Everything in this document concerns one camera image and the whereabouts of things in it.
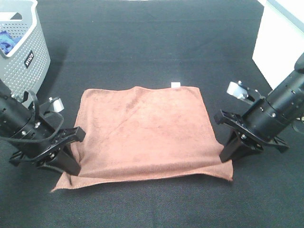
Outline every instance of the microfiber towel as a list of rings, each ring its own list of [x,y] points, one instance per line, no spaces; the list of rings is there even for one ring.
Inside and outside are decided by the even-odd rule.
[[[7,31],[0,32],[0,48],[7,55],[15,45],[21,40],[21,37],[12,38]]]
[[[71,144],[81,171],[64,172],[53,191],[191,174],[232,180],[232,162],[220,161],[223,146],[196,87],[88,89],[76,126],[86,132]]]

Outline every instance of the robotic arm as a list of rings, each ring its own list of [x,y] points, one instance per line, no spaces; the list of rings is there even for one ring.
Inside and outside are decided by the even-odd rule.
[[[220,110],[214,116],[217,124],[232,128],[220,154],[222,162],[261,153],[264,146],[276,147],[280,152],[289,148],[277,135],[304,113],[304,53],[294,67],[294,71],[267,97],[240,81],[230,82],[227,93],[251,107],[243,115]]]
[[[80,128],[60,129],[63,110],[60,98],[50,98],[38,104],[35,93],[24,93],[23,102],[32,97],[33,108],[27,109],[11,96],[10,89],[0,80],[0,140],[8,141],[18,149],[10,163],[18,166],[31,162],[37,168],[66,171],[78,175],[80,166],[68,145],[83,141],[85,132]]]

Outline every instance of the brown towel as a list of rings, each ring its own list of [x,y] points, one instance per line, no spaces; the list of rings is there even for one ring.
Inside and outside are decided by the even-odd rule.
[[[71,145],[80,174],[63,173],[53,190],[198,173],[232,180],[198,88],[88,89],[75,125],[86,132]]]

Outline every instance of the gray laundry basket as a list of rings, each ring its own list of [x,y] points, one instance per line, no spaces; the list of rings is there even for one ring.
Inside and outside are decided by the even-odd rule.
[[[24,91],[37,93],[50,64],[36,6],[36,0],[0,0],[0,31],[22,37],[7,55],[0,49],[0,79],[19,101]]]

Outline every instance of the blue cloth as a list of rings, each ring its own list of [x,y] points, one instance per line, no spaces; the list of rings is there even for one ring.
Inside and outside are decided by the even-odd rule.
[[[21,37],[12,38],[7,31],[0,32],[0,48],[7,55],[20,39]]]

